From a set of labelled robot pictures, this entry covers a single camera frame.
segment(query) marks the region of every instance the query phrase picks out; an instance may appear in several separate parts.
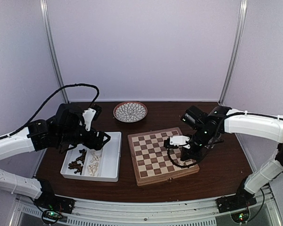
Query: wooden tabletop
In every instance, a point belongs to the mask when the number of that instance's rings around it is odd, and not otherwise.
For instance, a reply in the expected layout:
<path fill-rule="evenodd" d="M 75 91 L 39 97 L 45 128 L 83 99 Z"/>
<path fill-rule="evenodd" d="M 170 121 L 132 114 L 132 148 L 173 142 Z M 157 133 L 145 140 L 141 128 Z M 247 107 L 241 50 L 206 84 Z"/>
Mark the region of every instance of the wooden tabletop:
<path fill-rule="evenodd" d="M 208 102 L 143 102 L 148 109 L 145 119 L 136 123 L 123 123 L 113 116 L 117 102 L 97 103 L 103 109 L 93 123 L 96 130 L 122 132 L 119 181 L 92 182 L 65 179 L 60 174 L 65 154 L 47 150 L 37 178 L 50 181 L 56 194 L 109 202 L 170 202 L 187 201 L 233 194 L 242 179 L 251 173 L 250 166 L 234 134 L 224 134 L 224 143 L 218 144 L 199 164 L 196 174 L 147 186 L 137 186 L 127 136 L 129 134 L 179 127 L 183 134 L 193 131 L 180 121 L 191 105 L 210 112 L 217 103 Z M 88 103 L 79 103 L 85 109 Z"/>

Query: white tray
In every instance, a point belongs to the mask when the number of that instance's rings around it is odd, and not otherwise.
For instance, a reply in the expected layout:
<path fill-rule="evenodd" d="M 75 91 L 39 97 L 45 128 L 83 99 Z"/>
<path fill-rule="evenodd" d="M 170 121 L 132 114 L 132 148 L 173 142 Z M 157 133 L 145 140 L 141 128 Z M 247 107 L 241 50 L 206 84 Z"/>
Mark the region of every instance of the white tray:
<path fill-rule="evenodd" d="M 106 182 L 117 182 L 118 181 L 118 170 L 119 161 L 121 157 L 121 143 L 122 133 L 121 132 L 106 132 L 111 136 L 111 140 L 104 145 L 104 147 L 96 152 L 102 152 L 101 159 L 99 162 L 98 175 L 90 176 L 88 171 L 88 165 L 92 159 L 92 152 L 83 145 L 78 145 L 75 149 L 66 153 L 61 174 L 64 178 L 76 179 L 76 180 L 92 180 L 92 181 L 106 181 Z M 69 169 L 68 164 L 75 161 L 77 157 L 81 156 L 79 150 L 87 150 L 86 158 L 83 165 L 82 174 L 75 174 L 75 169 Z"/>

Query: vertical metal post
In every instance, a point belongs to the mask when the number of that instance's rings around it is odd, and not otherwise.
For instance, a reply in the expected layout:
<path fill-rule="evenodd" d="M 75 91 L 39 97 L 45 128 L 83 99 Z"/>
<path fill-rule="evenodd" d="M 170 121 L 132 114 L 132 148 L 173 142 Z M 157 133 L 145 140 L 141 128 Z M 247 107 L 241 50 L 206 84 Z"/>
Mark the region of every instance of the vertical metal post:
<path fill-rule="evenodd" d="M 58 85 L 62 87 L 64 86 L 64 83 L 63 83 L 61 71 L 58 65 L 58 59 L 57 59 L 55 47 L 53 44 L 53 38 L 52 38 L 52 33 L 51 33 L 51 28 L 50 28 L 50 20 L 49 20 L 48 9 L 47 9 L 47 0 L 40 0 L 40 4 L 41 4 L 41 11 L 42 11 L 42 16 L 44 20 L 45 30 L 47 34 L 47 41 L 48 41 L 48 45 L 50 48 L 50 56 L 51 56 L 52 65 L 53 65 L 53 68 L 56 74 L 56 78 L 58 80 Z M 63 95 L 64 102 L 68 103 L 69 100 L 67 97 L 67 93 L 65 92 L 64 89 L 62 90 L 62 95 Z"/>
<path fill-rule="evenodd" d="M 238 17 L 238 24 L 237 24 L 237 30 L 236 30 L 236 36 L 235 36 L 232 56 L 231 56 L 230 64 L 227 69 L 226 79 L 223 85 L 222 93 L 218 101 L 219 105 L 224 105 L 225 97 L 226 97 L 226 94 L 227 94 L 227 91 L 228 91 L 228 88 L 229 88 L 229 85 L 232 79 L 232 75 L 234 72 L 234 68 L 235 68 L 235 64 L 236 64 L 236 60 L 238 56 L 238 48 L 241 43 L 242 34 L 244 30 L 246 11 L 247 11 L 247 0 L 241 0 L 240 12 L 239 12 L 239 17 Z"/>

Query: chessboard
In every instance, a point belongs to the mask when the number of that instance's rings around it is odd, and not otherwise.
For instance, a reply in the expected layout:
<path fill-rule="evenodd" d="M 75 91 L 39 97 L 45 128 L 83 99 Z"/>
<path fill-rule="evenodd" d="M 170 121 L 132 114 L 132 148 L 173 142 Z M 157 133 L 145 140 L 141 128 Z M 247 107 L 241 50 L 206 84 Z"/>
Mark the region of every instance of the chessboard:
<path fill-rule="evenodd" d="M 164 129 L 128 136 L 137 186 L 171 181 L 174 178 L 197 173 L 199 166 L 180 168 L 172 164 L 164 148 L 164 140 L 182 135 L 179 128 Z M 191 164 L 194 160 L 180 161 L 181 149 L 170 149 L 171 158 L 178 164 Z"/>

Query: decorative plate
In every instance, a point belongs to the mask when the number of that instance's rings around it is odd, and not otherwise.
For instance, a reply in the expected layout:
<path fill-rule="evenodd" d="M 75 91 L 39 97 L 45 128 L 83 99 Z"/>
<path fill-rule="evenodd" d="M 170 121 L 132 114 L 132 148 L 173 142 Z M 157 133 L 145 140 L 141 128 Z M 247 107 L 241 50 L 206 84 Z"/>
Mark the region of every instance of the decorative plate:
<path fill-rule="evenodd" d="M 147 115 L 147 108 L 140 102 L 123 102 L 114 108 L 114 117 L 122 122 L 136 122 Z"/>

